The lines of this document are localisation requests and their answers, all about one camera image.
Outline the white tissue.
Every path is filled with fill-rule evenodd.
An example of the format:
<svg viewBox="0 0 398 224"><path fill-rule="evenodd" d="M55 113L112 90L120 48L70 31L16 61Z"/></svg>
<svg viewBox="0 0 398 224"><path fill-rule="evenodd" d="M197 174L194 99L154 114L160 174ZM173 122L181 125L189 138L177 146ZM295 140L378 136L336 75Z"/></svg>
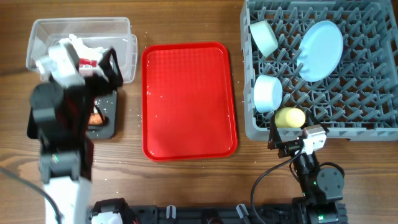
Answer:
<svg viewBox="0 0 398 224"><path fill-rule="evenodd" d="M108 50L103 47L87 47L81 38L78 38L74 34L70 34L68 38L63 39L64 43L72 44L74 49L76 50L78 56L83 59L88 60L101 60L103 58L103 54Z"/></svg>

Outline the orange sweet potato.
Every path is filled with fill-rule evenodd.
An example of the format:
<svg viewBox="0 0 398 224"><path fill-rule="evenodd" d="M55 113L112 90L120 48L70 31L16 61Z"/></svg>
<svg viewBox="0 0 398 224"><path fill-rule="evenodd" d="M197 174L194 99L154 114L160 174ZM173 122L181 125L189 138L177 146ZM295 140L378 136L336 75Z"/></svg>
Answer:
<svg viewBox="0 0 398 224"><path fill-rule="evenodd" d="M90 126L101 126L104 125L105 117L99 113L92 113L89 118L88 124Z"/></svg>

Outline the yellow plastic cup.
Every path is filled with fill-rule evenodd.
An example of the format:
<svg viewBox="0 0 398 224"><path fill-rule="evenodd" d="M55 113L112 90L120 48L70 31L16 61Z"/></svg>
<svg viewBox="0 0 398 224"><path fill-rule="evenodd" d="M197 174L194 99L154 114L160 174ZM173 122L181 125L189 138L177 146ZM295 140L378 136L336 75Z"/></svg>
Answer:
<svg viewBox="0 0 398 224"><path fill-rule="evenodd" d="M299 108L282 108L275 114L275 125L278 128L300 128L305 122L306 115Z"/></svg>

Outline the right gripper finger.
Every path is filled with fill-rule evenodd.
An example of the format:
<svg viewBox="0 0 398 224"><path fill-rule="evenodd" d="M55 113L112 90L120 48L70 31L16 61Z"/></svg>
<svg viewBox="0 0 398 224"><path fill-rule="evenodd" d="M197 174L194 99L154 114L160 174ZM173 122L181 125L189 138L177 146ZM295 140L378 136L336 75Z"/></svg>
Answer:
<svg viewBox="0 0 398 224"><path fill-rule="evenodd" d="M277 126L275 124L275 120L272 119L270 121L270 133L269 133L269 140L268 140L268 149L279 149L282 145L282 140L280 138Z"/></svg>
<svg viewBox="0 0 398 224"><path fill-rule="evenodd" d="M329 129L323 123L321 123L318 119L316 119L316 117L314 117L314 115L312 115L311 112L306 112L306 115L307 115L307 118L309 119L309 121L307 121L307 126L320 125L326 134L329 133Z"/></svg>

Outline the red snack wrapper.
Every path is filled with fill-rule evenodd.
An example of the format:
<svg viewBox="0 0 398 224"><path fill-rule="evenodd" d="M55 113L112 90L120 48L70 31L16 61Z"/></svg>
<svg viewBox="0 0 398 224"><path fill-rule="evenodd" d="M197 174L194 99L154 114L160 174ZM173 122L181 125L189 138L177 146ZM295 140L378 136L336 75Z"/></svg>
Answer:
<svg viewBox="0 0 398 224"><path fill-rule="evenodd" d="M89 60L86 58L81 58L79 61L79 67L80 68L95 68L95 67L97 67L97 61Z"/></svg>

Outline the green bowl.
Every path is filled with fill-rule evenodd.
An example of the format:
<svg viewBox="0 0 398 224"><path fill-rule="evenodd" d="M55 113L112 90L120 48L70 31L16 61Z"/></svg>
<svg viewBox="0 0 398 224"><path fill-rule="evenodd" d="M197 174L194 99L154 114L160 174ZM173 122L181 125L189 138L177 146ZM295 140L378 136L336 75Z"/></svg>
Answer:
<svg viewBox="0 0 398 224"><path fill-rule="evenodd" d="M278 48L278 41L267 21L261 21L249 26L251 35L263 56L270 56Z"/></svg>

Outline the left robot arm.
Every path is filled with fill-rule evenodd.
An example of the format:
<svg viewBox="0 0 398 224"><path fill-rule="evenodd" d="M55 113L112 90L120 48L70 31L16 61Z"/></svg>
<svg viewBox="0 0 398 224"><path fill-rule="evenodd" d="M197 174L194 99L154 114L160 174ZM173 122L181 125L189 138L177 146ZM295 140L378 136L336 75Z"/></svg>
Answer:
<svg viewBox="0 0 398 224"><path fill-rule="evenodd" d="M70 45L49 48L37 66L48 80L30 96L28 137L40 141L39 171L47 203L46 223L86 223L94 144L87 137L95 99L123 85L116 51L107 50L99 70L80 73Z"/></svg>

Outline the large light blue plate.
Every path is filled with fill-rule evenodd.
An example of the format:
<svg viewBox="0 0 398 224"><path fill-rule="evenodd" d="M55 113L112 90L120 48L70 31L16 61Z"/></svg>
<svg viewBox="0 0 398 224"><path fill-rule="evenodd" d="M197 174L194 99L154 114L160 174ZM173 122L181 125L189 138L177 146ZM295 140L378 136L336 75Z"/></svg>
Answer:
<svg viewBox="0 0 398 224"><path fill-rule="evenodd" d="M317 22L304 35L299 49L297 65L303 65L299 75L307 82L317 82L329 76L339 64L343 36L335 23Z"/></svg>

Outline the small light blue bowl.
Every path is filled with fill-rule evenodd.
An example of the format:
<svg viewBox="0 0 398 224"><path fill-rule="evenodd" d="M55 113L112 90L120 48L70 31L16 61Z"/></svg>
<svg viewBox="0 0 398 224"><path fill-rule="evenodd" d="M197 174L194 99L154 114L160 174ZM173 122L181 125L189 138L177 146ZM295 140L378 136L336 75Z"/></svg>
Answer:
<svg viewBox="0 0 398 224"><path fill-rule="evenodd" d="M276 77L260 75L253 93L254 105L259 113L277 110L282 102L282 84Z"/></svg>

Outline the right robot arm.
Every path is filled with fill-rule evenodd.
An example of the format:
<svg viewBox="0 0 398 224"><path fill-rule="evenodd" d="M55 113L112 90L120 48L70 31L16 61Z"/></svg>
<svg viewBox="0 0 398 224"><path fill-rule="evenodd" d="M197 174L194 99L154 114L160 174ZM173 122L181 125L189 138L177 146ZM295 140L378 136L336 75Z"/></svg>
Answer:
<svg viewBox="0 0 398 224"><path fill-rule="evenodd" d="M343 199L345 172L333 162L319 163L315 152L324 147L328 128L311 114L310 124L302 126L296 139L283 141L275 116L270 121L269 149L277 149L280 158L288 157L290 170L303 196L294 198L292 212L297 223L347 223Z"/></svg>

